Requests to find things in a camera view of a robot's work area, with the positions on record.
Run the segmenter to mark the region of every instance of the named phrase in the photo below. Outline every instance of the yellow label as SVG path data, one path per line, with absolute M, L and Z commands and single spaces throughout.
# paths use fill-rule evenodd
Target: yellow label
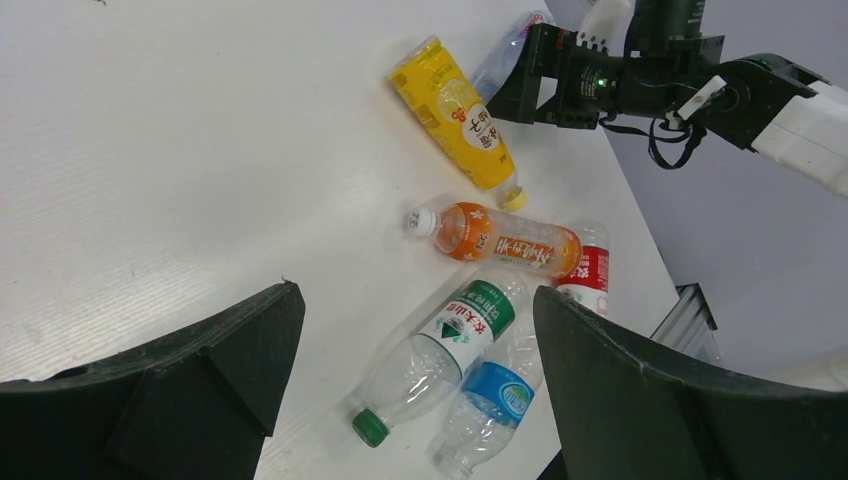
M 474 87 L 438 38 L 430 37 L 391 75 L 421 125 L 479 188 L 515 171 L 501 135 Z

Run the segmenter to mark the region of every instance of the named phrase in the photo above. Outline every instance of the green label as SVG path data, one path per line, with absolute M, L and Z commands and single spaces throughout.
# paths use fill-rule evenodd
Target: green label
M 500 338 L 504 330 L 515 320 L 515 309 L 498 287 L 484 280 L 474 280 L 457 295 L 456 299 L 465 302 L 482 314 L 483 320 L 492 329 L 494 339 Z
M 464 376 L 514 319 L 506 295 L 489 282 L 475 280 L 436 312 L 418 335 L 441 345 Z

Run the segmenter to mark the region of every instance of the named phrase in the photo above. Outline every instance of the gray wall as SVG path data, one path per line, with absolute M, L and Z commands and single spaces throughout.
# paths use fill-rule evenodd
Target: gray wall
M 727 36 L 724 60 L 773 52 L 848 88 L 846 20 L 845 0 L 708 0 L 702 30 Z M 848 344 L 848 200 L 714 135 L 677 172 L 644 138 L 609 137 L 672 278 L 701 283 L 727 366 L 760 374 Z

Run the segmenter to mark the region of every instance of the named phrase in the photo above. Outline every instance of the yellow bottle cap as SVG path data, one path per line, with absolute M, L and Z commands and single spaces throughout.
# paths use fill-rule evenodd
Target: yellow bottle cap
M 518 195 L 503 202 L 501 204 L 501 208 L 503 208 L 507 212 L 516 212 L 524 208 L 524 205 L 527 205 L 527 194 L 524 193 L 524 190 L 522 190 L 518 193 Z

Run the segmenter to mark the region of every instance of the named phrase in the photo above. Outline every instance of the green bottle cap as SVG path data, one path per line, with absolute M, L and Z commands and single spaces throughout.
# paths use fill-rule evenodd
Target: green bottle cap
M 359 438 L 371 448 L 377 448 L 389 436 L 389 427 L 367 408 L 359 412 L 351 424 Z

